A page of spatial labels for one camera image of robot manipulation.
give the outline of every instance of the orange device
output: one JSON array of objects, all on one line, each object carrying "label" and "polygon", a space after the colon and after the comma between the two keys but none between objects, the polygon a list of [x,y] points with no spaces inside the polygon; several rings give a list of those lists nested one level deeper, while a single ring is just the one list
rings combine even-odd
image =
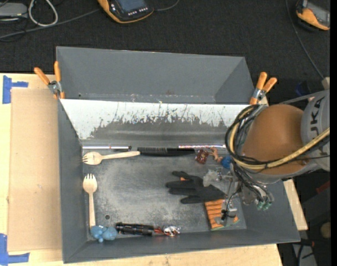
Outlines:
[{"label": "orange device", "polygon": [[97,0],[103,10],[117,23],[133,23],[147,18],[154,9],[146,0]]},{"label": "orange device", "polygon": [[330,12],[308,0],[299,0],[296,3],[296,15],[301,21],[311,25],[312,28],[330,29]]}]

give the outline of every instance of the black cable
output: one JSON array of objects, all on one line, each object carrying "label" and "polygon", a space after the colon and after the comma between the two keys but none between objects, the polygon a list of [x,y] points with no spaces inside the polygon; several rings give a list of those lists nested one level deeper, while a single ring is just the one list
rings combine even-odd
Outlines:
[{"label": "black cable", "polygon": [[177,0],[172,6],[169,6],[167,8],[155,9],[155,11],[156,12],[162,12],[162,11],[170,10],[170,9],[174,8],[178,3],[179,3],[179,0]]},{"label": "black cable", "polygon": [[289,10],[289,7],[288,7],[288,2],[287,2],[287,0],[285,0],[285,5],[286,5],[286,9],[287,9],[287,12],[288,12],[288,15],[289,15],[289,19],[290,19],[290,21],[291,21],[291,25],[292,25],[292,27],[294,28],[295,34],[296,34],[296,36],[297,36],[297,38],[298,38],[298,40],[299,40],[299,42],[300,42],[300,44],[301,44],[303,50],[305,51],[305,53],[306,53],[308,59],[310,60],[310,62],[311,62],[312,65],[313,65],[313,67],[316,69],[317,73],[320,75],[320,77],[321,77],[322,79],[324,79],[324,76],[322,75],[322,73],[320,72],[320,70],[317,68],[317,66],[314,64],[314,62],[313,62],[311,56],[308,54],[308,52],[307,52],[307,50],[306,50],[306,47],[303,45],[303,42],[302,42],[302,40],[301,40],[301,38],[300,38],[300,36],[299,36],[297,30],[296,30],[296,27],[295,27],[293,21],[292,21],[292,18],[291,18],[291,14],[290,14],[290,10]]},{"label": "black cable", "polygon": [[12,36],[14,36],[14,35],[18,35],[18,34],[21,34],[21,33],[30,33],[30,32],[34,32],[34,31],[36,31],[36,30],[41,30],[41,29],[51,28],[51,27],[53,27],[53,26],[55,26],[55,25],[61,25],[61,24],[69,23],[69,22],[72,22],[72,21],[74,21],[74,20],[77,20],[77,19],[83,18],[83,17],[85,17],[85,16],[91,15],[91,14],[93,14],[93,13],[95,13],[95,12],[98,12],[99,10],[100,10],[100,9],[96,9],[96,10],[93,10],[93,11],[88,12],[88,13],[86,13],[86,14],[77,16],[77,17],[75,17],[75,18],[72,18],[72,19],[69,19],[69,20],[66,20],[66,21],[63,21],[63,22],[59,22],[59,23],[57,23],[57,24],[48,25],[48,26],[46,26],[46,27],[36,27],[36,28],[33,28],[33,29],[25,29],[23,32],[15,32],[15,33],[6,34],[6,35],[3,35],[3,36],[0,37],[0,41],[1,41],[1,39],[8,38],[8,37],[12,37]]}]

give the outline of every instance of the small orange object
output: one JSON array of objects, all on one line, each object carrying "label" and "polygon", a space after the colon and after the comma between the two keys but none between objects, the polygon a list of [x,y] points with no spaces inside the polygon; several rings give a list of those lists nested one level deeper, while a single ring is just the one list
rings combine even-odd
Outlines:
[{"label": "small orange object", "polygon": [[266,72],[260,73],[256,88],[250,100],[250,105],[259,103],[278,81],[277,78],[272,77],[266,83],[267,77],[268,74]]}]

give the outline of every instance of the wooden table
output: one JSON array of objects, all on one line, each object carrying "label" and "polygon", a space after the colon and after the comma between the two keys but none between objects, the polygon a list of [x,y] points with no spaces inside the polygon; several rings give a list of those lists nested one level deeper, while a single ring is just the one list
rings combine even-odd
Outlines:
[{"label": "wooden table", "polygon": [[[13,88],[12,90],[39,90],[44,92],[46,97],[51,98],[51,93],[44,83],[35,74],[8,74],[0,73],[0,233],[9,232],[9,183],[10,183],[10,154],[11,154],[11,104],[2,104],[3,76],[12,78],[12,82],[26,81],[27,88]],[[55,76],[48,75],[50,80],[55,80]],[[287,196],[298,230],[308,228],[304,214],[297,196],[297,192],[292,180],[284,182]],[[22,254],[30,252],[29,262],[20,265],[64,265],[61,257],[61,247],[44,249],[24,249],[14,251],[8,249],[9,254]],[[217,250],[203,250],[199,252],[187,252],[178,254],[153,255],[137,258],[113,259],[102,262],[84,262],[74,265],[262,265],[262,266],[282,266],[276,244],[257,245],[250,247],[236,247]]]}]

